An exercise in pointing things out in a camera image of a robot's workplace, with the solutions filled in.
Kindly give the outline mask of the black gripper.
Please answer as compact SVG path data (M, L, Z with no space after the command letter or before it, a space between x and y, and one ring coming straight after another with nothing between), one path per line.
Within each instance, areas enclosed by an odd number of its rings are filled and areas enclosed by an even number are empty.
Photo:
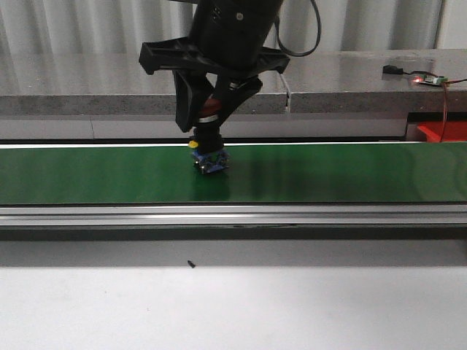
M197 1L190 33L162 42L145 42L139 63L147 74L173 70L176 124L188 132L208 99L215 103L219 128L247 99L260 91L258 74L286 69L281 50L264 47L281 1ZM207 73L217 74L215 89Z

